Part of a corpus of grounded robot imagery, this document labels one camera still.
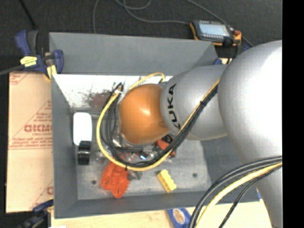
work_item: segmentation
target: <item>kuka logo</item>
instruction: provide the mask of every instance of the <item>kuka logo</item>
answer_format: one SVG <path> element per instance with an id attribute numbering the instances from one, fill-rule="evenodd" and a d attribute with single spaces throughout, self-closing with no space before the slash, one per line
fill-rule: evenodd
<path id="1" fill-rule="evenodd" d="M 52 125 L 47 124 L 28 124 L 24 126 L 24 131 L 27 133 L 34 133 L 34 132 L 50 132 L 52 131 Z"/>
<path id="2" fill-rule="evenodd" d="M 168 96 L 167 98 L 167 102 L 168 102 L 168 109 L 169 110 L 169 114 L 171 115 L 171 121 L 173 122 L 173 125 L 178 128 L 178 129 L 181 129 L 181 125 L 179 123 L 177 123 L 177 117 L 176 117 L 176 114 L 174 112 L 174 106 L 173 106 L 173 94 L 174 94 L 174 87 L 176 86 L 176 84 L 174 84 L 173 86 L 171 86 L 169 88 L 169 94 L 171 95 L 171 98 L 170 96 Z"/>

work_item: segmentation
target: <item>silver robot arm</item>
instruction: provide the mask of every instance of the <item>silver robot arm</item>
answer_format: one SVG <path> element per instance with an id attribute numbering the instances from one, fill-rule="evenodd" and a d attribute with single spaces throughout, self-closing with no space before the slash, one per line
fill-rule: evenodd
<path id="1" fill-rule="evenodd" d="M 161 113 L 172 133 L 178 132 L 218 78 L 218 93 L 187 138 L 210 140 L 228 135 L 243 163 L 282 155 L 282 41 L 253 47 L 227 67 L 196 67 L 165 83 Z M 273 227 L 283 227 L 282 169 L 256 186 Z"/>

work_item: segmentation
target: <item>orange rubber object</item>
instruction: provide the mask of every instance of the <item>orange rubber object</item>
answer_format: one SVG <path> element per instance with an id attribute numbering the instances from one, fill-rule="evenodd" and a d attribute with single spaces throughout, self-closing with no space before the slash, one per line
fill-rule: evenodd
<path id="1" fill-rule="evenodd" d="M 129 172 L 124 167 L 110 162 L 103 172 L 100 184 L 104 189 L 111 191 L 115 198 L 120 199 L 128 189 L 128 175 Z"/>

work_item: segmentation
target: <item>white object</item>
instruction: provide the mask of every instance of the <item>white object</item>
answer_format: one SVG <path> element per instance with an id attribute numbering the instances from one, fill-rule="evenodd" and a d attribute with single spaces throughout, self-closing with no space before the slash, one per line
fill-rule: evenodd
<path id="1" fill-rule="evenodd" d="M 89 113 L 77 112 L 73 116 L 73 142 L 92 140 L 92 117 Z"/>

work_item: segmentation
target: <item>electronic device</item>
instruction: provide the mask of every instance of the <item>electronic device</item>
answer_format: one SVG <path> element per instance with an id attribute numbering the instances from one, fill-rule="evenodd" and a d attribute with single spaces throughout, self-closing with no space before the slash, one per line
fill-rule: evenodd
<path id="1" fill-rule="evenodd" d="M 241 43 L 242 33 L 224 23 L 194 20 L 190 28 L 194 39 L 212 41 L 215 46 L 236 46 Z"/>

